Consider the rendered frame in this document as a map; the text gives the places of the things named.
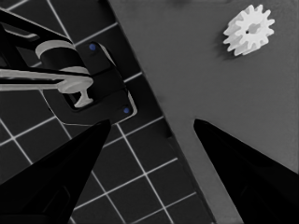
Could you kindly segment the small white toothed gear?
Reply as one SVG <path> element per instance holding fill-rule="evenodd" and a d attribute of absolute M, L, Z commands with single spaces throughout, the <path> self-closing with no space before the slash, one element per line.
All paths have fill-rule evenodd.
<path fill-rule="evenodd" d="M 269 36 L 275 32 L 271 28 L 275 20 L 269 19 L 270 15 L 271 10 L 263 10 L 263 5 L 249 5 L 241 10 L 223 32 L 227 51 L 232 51 L 234 56 L 247 55 L 268 44 Z"/>

